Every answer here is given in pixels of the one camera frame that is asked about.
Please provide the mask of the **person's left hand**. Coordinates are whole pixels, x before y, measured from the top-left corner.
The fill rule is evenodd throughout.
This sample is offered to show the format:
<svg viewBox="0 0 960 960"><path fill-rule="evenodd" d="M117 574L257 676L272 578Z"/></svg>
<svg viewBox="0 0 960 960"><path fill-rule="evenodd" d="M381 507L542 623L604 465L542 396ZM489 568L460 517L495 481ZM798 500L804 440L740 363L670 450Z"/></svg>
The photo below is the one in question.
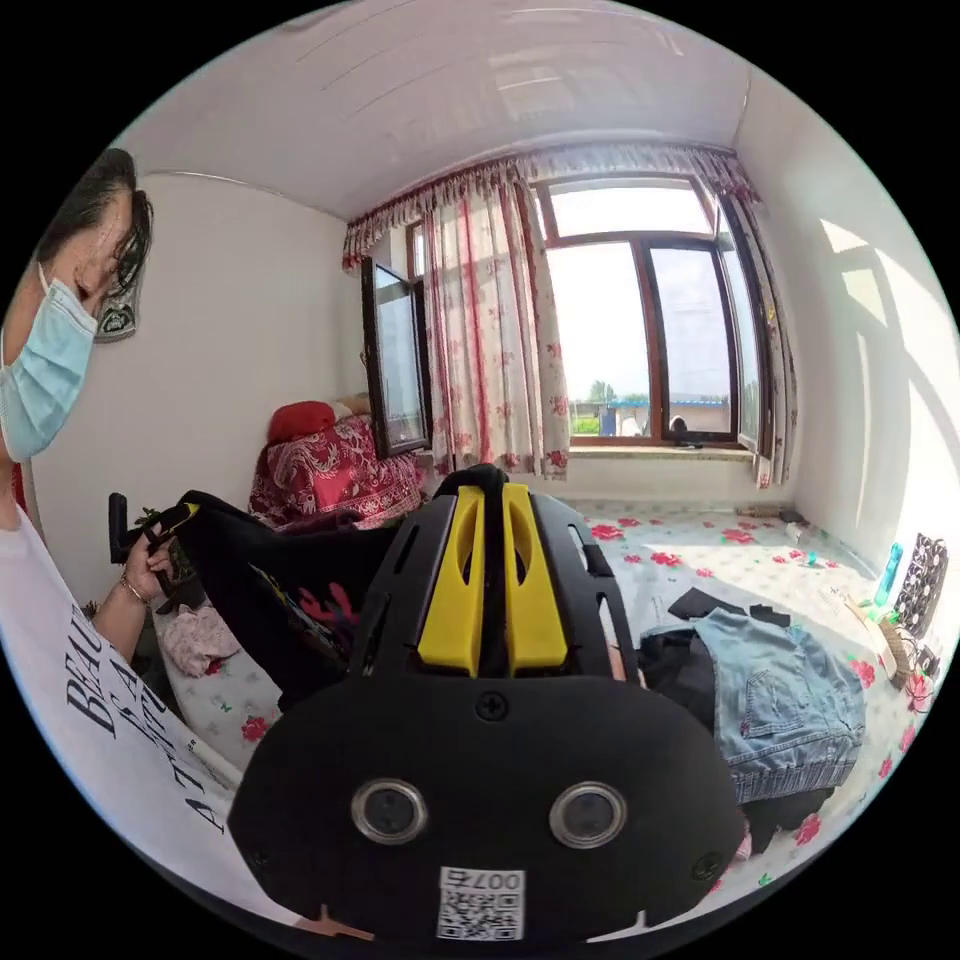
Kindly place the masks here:
<svg viewBox="0 0 960 960"><path fill-rule="evenodd" d="M172 580L169 546L159 540L159 527L145 527L129 552L121 582L144 605L164 592L161 579Z"/></svg>

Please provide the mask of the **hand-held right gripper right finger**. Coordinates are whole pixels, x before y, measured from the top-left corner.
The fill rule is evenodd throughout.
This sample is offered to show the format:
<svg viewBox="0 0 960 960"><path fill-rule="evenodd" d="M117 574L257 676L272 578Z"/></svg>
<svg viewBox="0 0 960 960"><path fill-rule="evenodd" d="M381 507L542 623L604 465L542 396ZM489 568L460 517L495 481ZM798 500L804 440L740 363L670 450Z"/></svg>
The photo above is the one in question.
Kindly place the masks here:
<svg viewBox="0 0 960 960"><path fill-rule="evenodd" d="M568 646L527 486L501 494L505 631L511 669L560 669Z"/></svg>

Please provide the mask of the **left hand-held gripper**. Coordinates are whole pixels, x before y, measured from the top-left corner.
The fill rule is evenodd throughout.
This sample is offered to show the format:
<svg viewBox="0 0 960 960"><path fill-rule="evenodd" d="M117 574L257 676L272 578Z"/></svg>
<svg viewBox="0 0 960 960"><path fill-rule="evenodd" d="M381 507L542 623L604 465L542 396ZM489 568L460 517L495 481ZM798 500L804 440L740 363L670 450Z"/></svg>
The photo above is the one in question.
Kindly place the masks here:
<svg viewBox="0 0 960 960"><path fill-rule="evenodd" d="M170 599L191 577L173 533L199 510L195 503L178 503L160 512L142 512L137 535L127 555L127 592L137 600Z"/></svg>

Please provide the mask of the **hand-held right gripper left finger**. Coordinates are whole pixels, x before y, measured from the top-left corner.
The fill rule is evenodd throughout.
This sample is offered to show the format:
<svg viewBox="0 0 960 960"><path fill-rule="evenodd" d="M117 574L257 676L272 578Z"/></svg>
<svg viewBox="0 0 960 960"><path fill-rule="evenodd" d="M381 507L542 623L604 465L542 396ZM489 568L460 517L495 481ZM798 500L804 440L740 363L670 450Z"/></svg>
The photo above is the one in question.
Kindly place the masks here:
<svg viewBox="0 0 960 960"><path fill-rule="evenodd" d="M477 671L485 592L485 495L457 492L417 653L425 667Z"/></svg>

